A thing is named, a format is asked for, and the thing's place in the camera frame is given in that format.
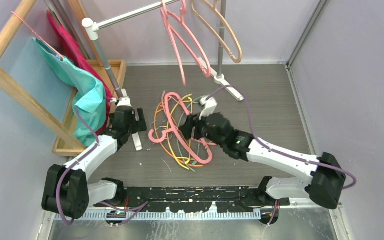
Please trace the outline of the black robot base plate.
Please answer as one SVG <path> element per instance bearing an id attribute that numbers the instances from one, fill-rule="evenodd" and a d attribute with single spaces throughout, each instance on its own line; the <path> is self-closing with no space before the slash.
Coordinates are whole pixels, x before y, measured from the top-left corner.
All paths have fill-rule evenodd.
<path id="1" fill-rule="evenodd" d="M 258 220 L 274 224 L 289 198 L 274 200 L 258 188 L 218 187 L 126 187 L 121 196 L 96 203 L 108 209 L 104 219 L 119 225 L 138 221 Z"/>

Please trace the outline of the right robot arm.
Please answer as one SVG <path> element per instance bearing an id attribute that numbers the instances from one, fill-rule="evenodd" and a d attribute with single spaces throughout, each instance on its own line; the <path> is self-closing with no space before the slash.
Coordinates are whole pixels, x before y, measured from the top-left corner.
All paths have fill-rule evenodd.
<path id="1" fill-rule="evenodd" d="M 284 198 L 301 198 L 334 210 L 345 189 L 346 173 L 332 154 L 302 154 L 270 144 L 234 128 L 220 112 L 203 117 L 188 115 L 183 125 L 173 124 L 162 131 L 159 138 L 154 137 L 154 129 L 151 129 L 148 137 L 153 143 L 161 143 L 169 133 L 186 140 L 206 138 L 232 159 L 270 166 L 290 174 L 290 178 L 266 176 L 262 179 L 257 198 L 266 206 Z"/>

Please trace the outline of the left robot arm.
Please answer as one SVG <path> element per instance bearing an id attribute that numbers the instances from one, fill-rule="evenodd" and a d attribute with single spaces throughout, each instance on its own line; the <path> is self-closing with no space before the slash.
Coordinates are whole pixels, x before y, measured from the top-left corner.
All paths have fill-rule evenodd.
<path id="1" fill-rule="evenodd" d="M 54 164 L 48 169 L 42 209 L 59 214 L 67 225 L 71 225 L 94 205 L 118 207 L 124 204 L 127 191 L 121 180 L 106 177 L 93 184 L 88 180 L 137 130 L 135 110 L 131 106 L 118 106 L 110 115 L 110 127 L 100 135 L 94 132 L 95 140 L 84 152 L 64 165 Z"/>

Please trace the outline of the pink plastic hanger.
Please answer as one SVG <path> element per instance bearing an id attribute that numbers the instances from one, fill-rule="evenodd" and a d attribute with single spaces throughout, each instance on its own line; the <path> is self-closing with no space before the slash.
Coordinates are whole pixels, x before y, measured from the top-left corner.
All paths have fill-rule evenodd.
<path id="1" fill-rule="evenodd" d="M 198 39 L 196 38 L 196 36 L 194 35 L 194 33 L 191 31 L 191 29 L 186 25 L 186 22 L 185 22 L 185 15 L 187 14 L 187 3 L 185 0 L 182 0 L 181 1 L 182 3 L 182 6 L 179 8 L 179 13 L 180 13 L 180 16 L 174 14 L 173 12 L 169 11 L 168 10 L 168 19 L 171 17 L 173 18 L 174 20 L 176 20 L 180 26 L 186 31 L 186 33 L 188 34 L 188 36 L 191 38 L 191 40 L 193 41 L 193 43 L 195 44 L 195 46 L 198 48 L 201 56 L 203 57 L 203 62 L 201 62 L 200 58 L 197 56 L 197 54 L 192 50 L 192 48 L 186 43 L 186 41 L 182 38 L 182 36 L 174 29 L 174 27 L 172 27 L 173 29 L 173 35 L 174 35 L 174 39 L 177 38 L 178 40 L 180 40 L 180 42 L 183 44 L 183 46 L 186 48 L 186 50 L 189 52 L 189 54 L 191 55 L 191 57 L 195 60 L 196 62 L 196 65 L 199 67 L 199 69 L 201 70 L 201 72 L 203 73 L 203 75 L 206 77 L 206 78 L 209 78 L 212 76 L 212 72 L 211 72 L 211 68 L 210 68 L 210 62 L 209 62 L 209 59 L 202 47 L 202 45 L 200 44 L 200 42 L 198 41 Z"/>
<path id="2" fill-rule="evenodd" d="M 186 77 L 185 77 L 185 73 L 184 73 L 183 63 L 182 63 L 181 56 L 180 56 L 180 53 L 179 53 L 179 50 L 177 47 L 177 43 L 176 43 L 176 40 L 174 37 L 173 28 L 169 22 L 169 11 L 167 9 L 166 2 L 164 0 L 161 0 L 160 13 L 161 13 L 161 17 L 162 17 L 162 22 L 164 24 L 164 27 L 166 28 L 166 31 L 168 33 L 168 37 L 170 39 L 171 45 L 173 47 L 173 51 L 174 51 L 176 59 L 177 59 L 177 63 L 179 66 L 179 71 L 180 71 L 180 75 L 181 75 L 181 79 L 182 79 L 182 84 L 184 86 L 186 86 L 187 84 L 186 84 Z"/>
<path id="3" fill-rule="evenodd" d="M 162 97 L 161 97 L 161 102 L 162 102 L 162 105 L 163 105 L 163 112 L 165 113 L 166 117 L 167 117 L 167 121 L 168 121 L 168 127 L 166 127 L 162 132 L 161 132 L 161 136 L 158 137 L 156 136 L 155 134 L 155 131 L 153 129 L 150 129 L 150 131 L 148 132 L 148 138 L 149 140 L 154 143 L 154 144 L 159 144 L 159 143 L 163 143 L 165 140 L 168 139 L 169 137 L 169 134 L 173 134 L 176 136 L 176 138 L 180 141 L 180 144 L 185 148 L 185 150 L 189 153 L 189 155 L 193 158 L 195 158 L 199 163 L 203 164 L 203 165 L 207 165 L 209 164 L 212 159 L 213 159 L 213 153 L 210 149 L 210 145 L 212 145 L 212 143 L 208 143 L 204 140 L 204 138 L 201 138 L 201 139 L 194 139 L 193 137 L 190 139 L 190 140 L 186 140 L 183 136 L 183 134 L 179 131 L 179 124 L 176 123 L 176 121 L 174 120 L 174 118 L 172 117 L 172 112 L 175 110 L 174 108 L 173 109 L 170 109 L 170 106 L 169 106 L 169 102 L 173 100 L 176 102 L 176 105 L 177 106 L 181 106 L 184 113 L 186 114 L 186 116 L 188 115 L 192 115 L 192 112 L 189 111 L 188 107 L 185 105 L 184 103 L 184 100 L 182 97 L 180 97 L 180 95 L 176 92 L 163 92 L 162 94 Z M 196 142 L 199 142 L 201 144 L 203 144 L 206 152 L 207 152 L 207 155 L 208 157 L 206 159 L 202 159 L 199 157 L 198 154 L 196 154 L 191 148 L 190 148 L 190 145 L 189 145 L 189 142 L 190 141 L 196 141 Z"/>

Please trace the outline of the beige plastic hanger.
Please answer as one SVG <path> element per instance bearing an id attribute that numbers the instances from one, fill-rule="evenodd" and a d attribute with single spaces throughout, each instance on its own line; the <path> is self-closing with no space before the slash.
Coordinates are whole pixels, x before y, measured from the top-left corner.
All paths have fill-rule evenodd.
<path id="1" fill-rule="evenodd" d="M 209 8 L 212 13 L 219 19 L 221 22 L 221 26 L 224 27 L 225 30 L 227 30 L 229 36 L 231 37 L 234 46 L 236 47 L 237 54 L 234 54 L 234 52 L 231 50 L 231 48 L 228 46 L 224 38 L 221 36 L 219 32 L 217 32 L 211 25 L 210 23 L 204 18 L 202 14 L 200 14 L 197 11 L 196 8 L 196 0 L 191 0 L 190 1 L 190 7 L 198 20 L 201 21 L 201 23 L 213 34 L 214 37 L 218 40 L 218 42 L 222 45 L 224 50 L 226 50 L 228 56 L 230 59 L 235 63 L 239 64 L 243 60 L 243 50 L 240 45 L 240 42 L 238 41 L 238 38 L 230 26 L 229 22 L 226 19 L 226 1 L 225 0 L 214 0 L 212 3 L 209 0 L 199 0 L 199 2 L 203 3 L 207 8 Z"/>

